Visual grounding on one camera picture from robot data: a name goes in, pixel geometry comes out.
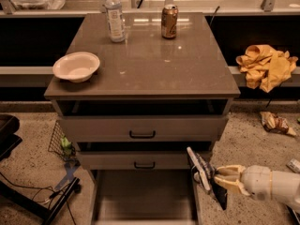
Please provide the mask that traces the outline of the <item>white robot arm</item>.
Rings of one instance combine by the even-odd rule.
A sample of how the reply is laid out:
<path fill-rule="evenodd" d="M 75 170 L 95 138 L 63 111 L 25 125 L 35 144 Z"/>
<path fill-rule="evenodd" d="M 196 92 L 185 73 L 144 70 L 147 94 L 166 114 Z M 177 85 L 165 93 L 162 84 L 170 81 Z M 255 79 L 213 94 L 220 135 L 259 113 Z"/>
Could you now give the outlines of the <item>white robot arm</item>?
<path fill-rule="evenodd" d="M 218 167 L 214 181 L 221 187 L 253 200 L 275 200 L 300 213 L 300 174 L 272 171 L 268 167 L 228 165 Z"/>

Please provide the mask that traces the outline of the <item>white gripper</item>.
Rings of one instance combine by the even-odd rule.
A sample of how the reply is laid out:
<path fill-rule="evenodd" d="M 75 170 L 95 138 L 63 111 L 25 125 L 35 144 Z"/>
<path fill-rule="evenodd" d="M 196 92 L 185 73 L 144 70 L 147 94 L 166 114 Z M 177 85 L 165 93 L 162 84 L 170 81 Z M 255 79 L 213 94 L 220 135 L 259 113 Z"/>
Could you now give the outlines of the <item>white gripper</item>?
<path fill-rule="evenodd" d="M 223 176 L 216 175 L 214 181 L 221 187 L 236 194 L 249 196 L 253 200 L 265 201 L 272 198 L 271 175 L 268 167 L 253 165 L 245 167 L 242 165 L 227 165 L 217 168 L 217 173 L 223 176 L 236 176 L 239 179 L 228 180 Z"/>

